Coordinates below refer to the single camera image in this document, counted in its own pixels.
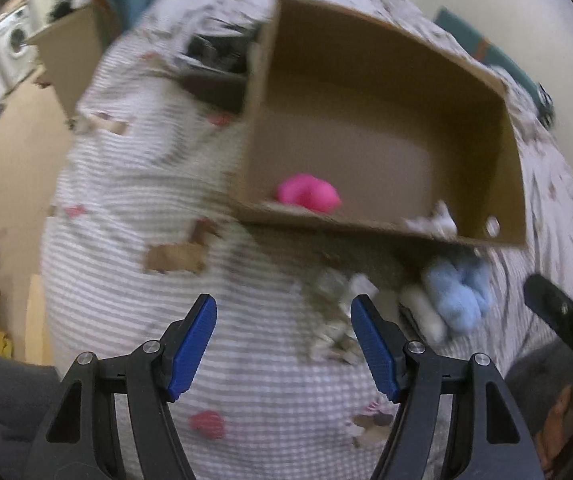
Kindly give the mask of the person right hand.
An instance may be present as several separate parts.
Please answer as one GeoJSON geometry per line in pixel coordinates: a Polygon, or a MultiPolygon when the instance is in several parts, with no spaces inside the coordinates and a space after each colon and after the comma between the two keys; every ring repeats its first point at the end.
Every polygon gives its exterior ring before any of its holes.
{"type": "Polygon", "coordinates": [[[535,437],[544,478],[552,479],[555,461],[573,438],[573,384],[565,386],[535,437]]]}

